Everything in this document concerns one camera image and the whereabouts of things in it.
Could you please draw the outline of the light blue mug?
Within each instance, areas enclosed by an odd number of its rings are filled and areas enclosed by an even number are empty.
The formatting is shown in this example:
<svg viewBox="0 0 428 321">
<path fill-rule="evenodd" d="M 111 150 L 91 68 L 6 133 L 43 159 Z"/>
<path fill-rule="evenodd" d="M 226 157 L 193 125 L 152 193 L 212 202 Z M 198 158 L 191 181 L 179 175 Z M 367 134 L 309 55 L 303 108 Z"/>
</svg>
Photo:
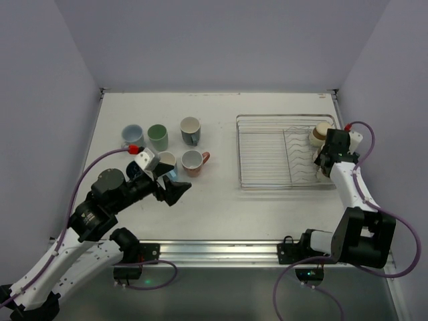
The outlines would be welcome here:
<svg viewBox="0 0 428 321">
<path fill-rule="evenodd" d="M 159 154 L 160 161 L 167 165 L 172 165 L 173 170 L 169 171 L 167 174 L 165 174 L 166 177 L 168 177 L 171 181 L 177 181 L 178 180 L 178 169 L 177 169 L 177 159 L 171 152 L 163 151 Z"/>
</svg>

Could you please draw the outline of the cream cup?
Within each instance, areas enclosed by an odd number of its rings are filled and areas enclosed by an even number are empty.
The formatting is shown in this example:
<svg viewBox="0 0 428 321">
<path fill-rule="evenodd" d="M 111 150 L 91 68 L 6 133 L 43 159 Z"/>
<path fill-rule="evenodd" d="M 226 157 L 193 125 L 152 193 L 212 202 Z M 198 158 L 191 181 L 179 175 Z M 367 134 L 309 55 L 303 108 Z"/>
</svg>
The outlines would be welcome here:
<svg viewBox="0 0 428 321">
<path fill-rule="evenodd" d="M 333 129 L 328 122 L 320 122 L 312 129 L 308 135 L 309 142 L 312 146 L 320 147 L 325 143 L 326 135 L 329 129 Z"/>
<path fill-rule="evenodd" d="M 316 177 L 320 180 L 330 180 L 330 172 L 331 172 L 331 167 L 327 166 L 327 167 L 318 167 L 318 171 L 316 173 Z"/>
<path fill-rule="evenodd" d="M 317 167 L 320 166 L 320 164 L 317 162 L 317 159 L 318 159 L 320 153 L 322 152 L 323 148 L 324 148 L 324 144 L 319 146 L 318 149 L 314 152 L 314 154 L 312 156 L 312 160 Z"/>
</svg>

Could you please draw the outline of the dark blue mug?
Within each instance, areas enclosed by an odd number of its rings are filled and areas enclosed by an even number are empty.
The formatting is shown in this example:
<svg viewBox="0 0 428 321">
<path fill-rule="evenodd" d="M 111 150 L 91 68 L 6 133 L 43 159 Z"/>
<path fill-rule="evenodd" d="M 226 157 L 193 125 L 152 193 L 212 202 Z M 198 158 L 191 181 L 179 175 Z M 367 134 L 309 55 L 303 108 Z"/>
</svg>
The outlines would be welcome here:
<svg viewBox="0 0 428 321">
<path fill-rule="evenodd" d="M 138 181 L 143 174 L 143 170 L 135 161 L 130 162 L 126 167 L 126 175 L 130 181 Z"/>
</svg>

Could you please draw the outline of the pink mug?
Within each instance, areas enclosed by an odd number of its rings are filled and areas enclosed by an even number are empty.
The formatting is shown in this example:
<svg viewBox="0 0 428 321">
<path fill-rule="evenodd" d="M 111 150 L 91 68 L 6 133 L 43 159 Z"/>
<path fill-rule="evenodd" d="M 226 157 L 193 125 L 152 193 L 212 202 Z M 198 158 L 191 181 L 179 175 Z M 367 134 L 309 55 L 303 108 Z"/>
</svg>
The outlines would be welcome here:
<svg viewBox="0 0 428 321">
<path fill-rule="evenodd" d="M 181 157 L 181 165 L 189 177 L 198 177 L 210 156 L 209 152 L 200 153 L 197 150 L 188 150 Z"/>
</svg>

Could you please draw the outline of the sage green cup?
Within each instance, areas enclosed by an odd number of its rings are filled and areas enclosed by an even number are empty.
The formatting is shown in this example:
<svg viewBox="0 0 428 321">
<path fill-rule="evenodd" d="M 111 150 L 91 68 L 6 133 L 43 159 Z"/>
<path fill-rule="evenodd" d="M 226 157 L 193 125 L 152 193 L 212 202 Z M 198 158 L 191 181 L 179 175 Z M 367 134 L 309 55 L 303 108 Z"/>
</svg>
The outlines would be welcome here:
<svg viewBox="0 0 428 321">
<path fill-rule="evenodd" d="M 152 146 L 157 151 L 165 151 L 169 145 L 167 128 L 162 124 L 154 124 L 147 131 Z"/>
</svg>

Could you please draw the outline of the pale blue footed cup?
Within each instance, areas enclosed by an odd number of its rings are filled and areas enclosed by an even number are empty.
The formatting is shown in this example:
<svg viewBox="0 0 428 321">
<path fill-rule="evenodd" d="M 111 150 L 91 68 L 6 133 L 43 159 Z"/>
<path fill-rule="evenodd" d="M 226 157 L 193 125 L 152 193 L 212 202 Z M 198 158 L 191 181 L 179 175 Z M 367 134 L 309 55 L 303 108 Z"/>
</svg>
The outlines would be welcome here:
<svg viewBox="0 0 428 321">
<path fill-rule="evenodd" d="M 136 145 L 138 147 L 145 147 L 143 129 L 137 124 L 130 124 L 123 128 L 122 133 L 122 148 L 129 145 Z"/>
</svg>

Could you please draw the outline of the teal grey mug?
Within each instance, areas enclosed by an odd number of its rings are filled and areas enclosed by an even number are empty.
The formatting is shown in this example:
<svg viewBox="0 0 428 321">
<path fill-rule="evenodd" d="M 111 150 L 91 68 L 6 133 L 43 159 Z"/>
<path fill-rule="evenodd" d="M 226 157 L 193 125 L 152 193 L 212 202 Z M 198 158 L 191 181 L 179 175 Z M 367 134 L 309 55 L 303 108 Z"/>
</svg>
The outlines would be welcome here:
<svg viewBox="0 0 428 321">
<path fill-rule="evenodd" d="M 201 124 L 195 117 L 186 117 L 180 123 L 181 135 L 185 144 L 197 146 L 200 141 Z"/>
</svg>

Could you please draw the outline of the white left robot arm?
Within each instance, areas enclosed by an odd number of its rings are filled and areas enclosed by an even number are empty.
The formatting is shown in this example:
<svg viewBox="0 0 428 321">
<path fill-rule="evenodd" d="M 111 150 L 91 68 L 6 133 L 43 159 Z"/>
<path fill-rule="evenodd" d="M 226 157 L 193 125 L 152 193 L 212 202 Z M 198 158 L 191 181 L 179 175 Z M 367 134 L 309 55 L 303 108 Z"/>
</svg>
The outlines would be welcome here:
<svg viewBox="0 0 428 321">
<path fill-rule="evenodd" d="M 149 195 L 174 205 L 192 186 L 166 175 L 141 172 L 127 180 L 118 169 L 101 172 L 84 202 L 71 215 L 63 236 L 18 282 L 1 286 L 1 306 L 12 320 L 53 320 L 60 304 L 84 282 L 116 263 L 142 261 L 141 245 L 128 229 L 117 229 L 119 212 Z"/>
</svg>

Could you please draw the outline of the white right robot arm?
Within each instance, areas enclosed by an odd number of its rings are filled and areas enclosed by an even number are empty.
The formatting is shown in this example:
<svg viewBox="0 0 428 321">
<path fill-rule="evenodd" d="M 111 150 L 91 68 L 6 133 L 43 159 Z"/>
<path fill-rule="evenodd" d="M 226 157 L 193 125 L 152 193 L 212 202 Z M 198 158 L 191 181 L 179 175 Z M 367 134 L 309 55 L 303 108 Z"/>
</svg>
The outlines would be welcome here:
<svg viewBox="0 0 428 321">
<path fill-rule="evenodd" d="M 334 183 L 344 214 L 335 231 L 308 229 L 302 239 L 309 253 L 328 255 L 335 262 L 381 269 L 389 256 L 396 220 L 369 206 L 372 198 L 357 167 L 358 155 L 350 152 L 350 145 L 347 131 L 327 130 L 314 163 Z"/>
</svg>

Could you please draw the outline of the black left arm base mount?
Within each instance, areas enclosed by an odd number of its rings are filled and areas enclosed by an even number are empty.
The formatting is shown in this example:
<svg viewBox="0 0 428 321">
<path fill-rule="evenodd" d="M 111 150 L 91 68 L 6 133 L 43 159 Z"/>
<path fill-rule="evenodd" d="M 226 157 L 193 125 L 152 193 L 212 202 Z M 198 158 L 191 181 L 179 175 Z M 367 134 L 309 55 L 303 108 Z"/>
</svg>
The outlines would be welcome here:
<svg viewBox="0 0 428 321">
<path fill-rule="evenodd" d="M 122 259 L 114 266 L 113 278 L 125 286 L 130 280 L 138 280 L 142 275 L 142 266 L 128 266 L 130 263 L 143 263 L 155 261 L 160 255 L 159 243 L 141 243 L 127 228 L 116 229 L 109 238 L 119 245 L 123 254 Z"/>
</svg>

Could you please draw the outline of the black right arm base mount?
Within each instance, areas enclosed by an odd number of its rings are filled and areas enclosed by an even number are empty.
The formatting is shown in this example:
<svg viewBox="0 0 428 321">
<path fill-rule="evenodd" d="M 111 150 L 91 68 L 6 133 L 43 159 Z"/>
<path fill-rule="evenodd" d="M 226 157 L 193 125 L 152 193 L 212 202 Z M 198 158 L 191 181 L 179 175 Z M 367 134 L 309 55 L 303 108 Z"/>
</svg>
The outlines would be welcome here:
<svg viewBox="0 0 428 321">
<path fill-rule="evenodd" d="M 286 265 L 309 257 L 325 256 L 324 253 L 310 247 L 310 236 L 313 231 L 313 229 L 307 229 L 299 241 L 295 241 L 291 235 L 285 236 L 284 240 L 277 244 L 278 263 Z M 295 275 L 304 284 L 319 286 L 324 279 L 324 266 L 319 263 L 314 268 L 296 268 Z"/>
</svg>

